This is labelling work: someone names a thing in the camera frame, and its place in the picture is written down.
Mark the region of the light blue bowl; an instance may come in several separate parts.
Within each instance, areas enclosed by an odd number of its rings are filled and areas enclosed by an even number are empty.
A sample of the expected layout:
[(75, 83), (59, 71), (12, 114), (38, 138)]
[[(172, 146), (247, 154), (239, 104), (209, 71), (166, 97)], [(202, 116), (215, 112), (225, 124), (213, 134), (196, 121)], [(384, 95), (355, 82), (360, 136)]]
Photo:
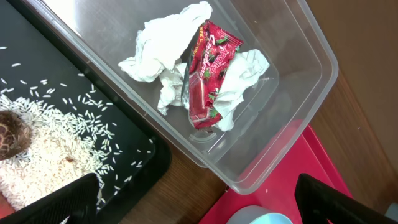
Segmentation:
[(226, 224), (292, 224), (292, 221), (284, 214), (250, 205), (234, 213)]

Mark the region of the orange carrot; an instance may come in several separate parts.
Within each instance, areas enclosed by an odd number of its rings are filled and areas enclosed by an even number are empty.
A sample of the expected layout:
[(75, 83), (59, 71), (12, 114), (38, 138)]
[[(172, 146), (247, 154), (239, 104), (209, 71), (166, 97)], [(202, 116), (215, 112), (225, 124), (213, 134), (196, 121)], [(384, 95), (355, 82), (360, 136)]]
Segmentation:
[(0, 193), (0, 219), (14, 213), (15, 210), (13, 207), (8, 203), (6, 198)]

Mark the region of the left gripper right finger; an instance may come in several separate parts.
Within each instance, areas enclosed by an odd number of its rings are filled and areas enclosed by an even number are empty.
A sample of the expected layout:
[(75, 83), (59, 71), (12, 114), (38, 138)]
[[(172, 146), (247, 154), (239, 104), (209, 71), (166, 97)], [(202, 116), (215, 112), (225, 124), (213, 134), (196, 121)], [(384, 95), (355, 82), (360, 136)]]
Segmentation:
[(295, 201), (303, 224), (397, 224), (308, 174), (300, 174)]

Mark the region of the red snack wrapper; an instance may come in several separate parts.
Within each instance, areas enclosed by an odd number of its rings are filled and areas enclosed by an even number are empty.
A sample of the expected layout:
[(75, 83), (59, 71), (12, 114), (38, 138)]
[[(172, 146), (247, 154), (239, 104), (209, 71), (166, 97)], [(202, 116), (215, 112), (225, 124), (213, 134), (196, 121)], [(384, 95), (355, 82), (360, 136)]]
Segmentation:
[(222, 119), (213, 106), (230, 62), (243, 41), (207, 20), (199, 28), (188, 70), (189, 116), (195, 129), (207, 129)]

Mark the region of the white rice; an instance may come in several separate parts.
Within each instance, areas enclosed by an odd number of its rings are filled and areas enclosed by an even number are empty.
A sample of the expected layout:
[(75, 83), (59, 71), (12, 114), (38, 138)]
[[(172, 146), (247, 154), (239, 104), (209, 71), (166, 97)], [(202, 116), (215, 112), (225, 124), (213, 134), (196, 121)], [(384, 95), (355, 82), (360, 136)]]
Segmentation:
[(15, 100), (16, 88), (1, 80), (1, 108), (18, 115), (30, 131), (27, 149), (1, 161), (1, 193), (14, 210), (20, 210), (61, 187), (93, 173), (99, 182), (97, 208), (101, 209), (131, 182), (155, 151), (144, 134), (130, 134), (132, 146), (123, 146), (121, 125), (102, 121), (111, 103), (99, 101), (100, 114), (87, 110), (64, 113), (48, 103), (38, 88), (30, 97)]

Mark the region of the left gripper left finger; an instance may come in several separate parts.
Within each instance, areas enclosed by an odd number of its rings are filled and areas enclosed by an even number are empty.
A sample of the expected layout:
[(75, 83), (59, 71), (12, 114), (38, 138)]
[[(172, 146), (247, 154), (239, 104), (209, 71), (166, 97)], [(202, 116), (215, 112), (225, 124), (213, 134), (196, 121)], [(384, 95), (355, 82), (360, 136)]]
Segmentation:
[(1, 224), (86, 224), (96, 222), (97, 176), (87, 174), (1, 219)]

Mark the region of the white tissue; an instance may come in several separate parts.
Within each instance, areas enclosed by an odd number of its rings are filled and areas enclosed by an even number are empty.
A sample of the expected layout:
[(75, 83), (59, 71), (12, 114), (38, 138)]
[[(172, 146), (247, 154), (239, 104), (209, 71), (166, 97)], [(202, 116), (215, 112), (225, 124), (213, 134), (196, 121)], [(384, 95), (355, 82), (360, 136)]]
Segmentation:
[[(179, 14), (145, 22), (144, 29), (137, 32), (136, 53), (119, 62), (119, 67), (139, 82), (153, 82), (160, 79), (163, 87), (157, 109), (167, 115), (170, 105), (183, 106), (189, 113), (188, 62), (192, 48), (198, 38), (200, 26), (210, 21), (212, 7), (206, 1), (191, 4)], [(222, 119), (212, 127), (221, 131), (233, 128), (233, 113), (243, 102), (244, 91), (255, 85), (270, 64), (258, 49), (241, 52), (234, 56), (226, 71), (213, 106)]]

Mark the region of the brown mushroom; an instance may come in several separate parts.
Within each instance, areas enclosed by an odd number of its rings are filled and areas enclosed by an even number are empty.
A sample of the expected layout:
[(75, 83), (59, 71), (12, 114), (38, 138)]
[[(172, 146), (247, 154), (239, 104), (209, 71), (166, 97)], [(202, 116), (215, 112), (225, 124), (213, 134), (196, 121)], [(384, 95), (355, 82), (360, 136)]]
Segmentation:
[(9, 110), (1, 111), (1, 160), (10, 159), (31, 145), (31, 128)]

